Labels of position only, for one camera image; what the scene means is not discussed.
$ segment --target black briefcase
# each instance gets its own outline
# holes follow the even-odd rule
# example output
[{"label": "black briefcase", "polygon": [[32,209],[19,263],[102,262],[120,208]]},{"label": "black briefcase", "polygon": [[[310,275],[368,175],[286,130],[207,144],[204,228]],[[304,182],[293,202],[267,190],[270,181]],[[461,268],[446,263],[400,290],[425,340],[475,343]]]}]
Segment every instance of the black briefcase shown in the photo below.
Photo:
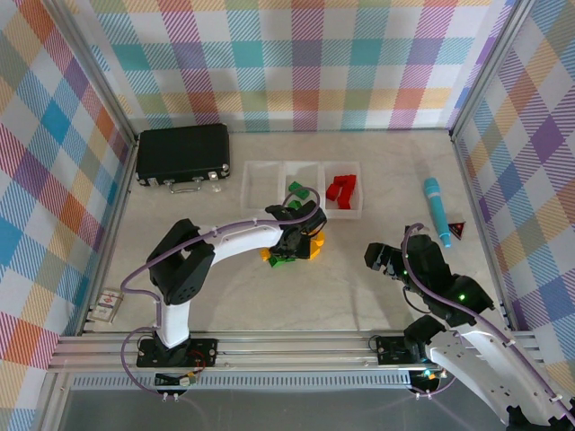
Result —
[{"label": "black briefcase", "polygon": [[[230,174],[230,141],[225,124],[147,130],[139,137],[136,178],[143,186],[167,185],[172,193],[196,191],[203,180]],[[178,182],[195,182],[174,190]]]}]

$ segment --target blue marker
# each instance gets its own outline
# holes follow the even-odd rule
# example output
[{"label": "blue marker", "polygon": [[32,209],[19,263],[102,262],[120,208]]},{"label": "blue marker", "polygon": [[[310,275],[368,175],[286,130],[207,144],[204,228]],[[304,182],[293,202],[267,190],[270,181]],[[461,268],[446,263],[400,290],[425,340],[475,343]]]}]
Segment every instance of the blue marker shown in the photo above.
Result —
[{"label": "blue marker", "polygon": [[446,211],[443,209],[441,195],[439,194],[439,183],[435,178],[427,178],[423,183],[423,188],[425,189],[425,196],[429,199],[431,215],[438,230],[439,239],[443,242],[443,245],[451,247],[451,232],[449,232]]}]

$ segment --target white plastic tray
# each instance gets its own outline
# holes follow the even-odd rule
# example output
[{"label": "white plastic tray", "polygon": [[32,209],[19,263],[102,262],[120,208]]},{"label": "white plastic tray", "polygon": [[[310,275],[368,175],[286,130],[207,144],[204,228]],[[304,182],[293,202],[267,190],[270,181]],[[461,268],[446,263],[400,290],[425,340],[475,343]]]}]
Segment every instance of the white plastic tray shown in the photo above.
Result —
[{"label": "white plastic tray", "polygon": [[[326,188],[337,175],[356,176],[351,209],[338,209],[337,202],[325,198]],[[246,162],[243,167],[242,216],[265,217],[264,208],[281,204],[289,194],[289,185],[294,181],[319,192],[322,198],[320,206],[327,218],[361,218],[363,190],[359,162]],[[304,203],[312,199],[314,195],[310,194]]]}]

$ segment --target plaid wallpaper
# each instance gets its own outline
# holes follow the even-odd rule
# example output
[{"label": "plaid wallpaper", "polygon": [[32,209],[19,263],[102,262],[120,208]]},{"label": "plaid wallpaper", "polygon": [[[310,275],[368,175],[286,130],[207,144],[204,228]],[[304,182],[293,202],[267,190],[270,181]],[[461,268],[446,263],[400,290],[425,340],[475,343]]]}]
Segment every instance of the plaid wallpaper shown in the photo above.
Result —
[{"label": "plaid wallpaper", "polygon": [[137,129],[224,121],[233,131],[304,131],[447,126],[514,1],[68,7]]},{"label": "plaid wallpaper", "polygon": [[521,329],[575,392],[575,0],[538,0],[460,149]]},{"label": "plaid wallpaper", "polygon": [[127,150],[40,0],[0,1],[0,430],[30,426]]}]

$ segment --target white tabletop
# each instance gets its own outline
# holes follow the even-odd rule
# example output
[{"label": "white tabletop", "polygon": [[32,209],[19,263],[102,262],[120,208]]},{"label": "white tabletop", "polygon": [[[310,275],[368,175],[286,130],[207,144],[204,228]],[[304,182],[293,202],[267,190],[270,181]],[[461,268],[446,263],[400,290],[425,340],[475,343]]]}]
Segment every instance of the white tabletop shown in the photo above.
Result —
[{"label": "white tabletop", "polygon": [[[370,270],[370,242],[399,246],[404,226],[422,222],[438,241],[423,180],[438,178],[449,222],[466,221],[461,242],[442,248],[452,272],[474,278],[497,301],[471,208],[447,132],[368,132],[231,135],[232,174],[224,190],[171,195],[165,187],[134,182],[105,286],[121,280],[146,257],[175,222],[222,225],[241,219],[243,164],[248,160],[358,161],[363,182],[360,220],[331,220],[320,256],[271,268],[257,251],[214,266],[192,300],[194,330],[402,330],[419,317],[403,300],[402,284]],[[147,272],[133,287],[154,289]],[[412,301],[423,306],[420,298]],[[147,297],[127,295],[112,324],[95,330],[132,330],[154,322]]]}]

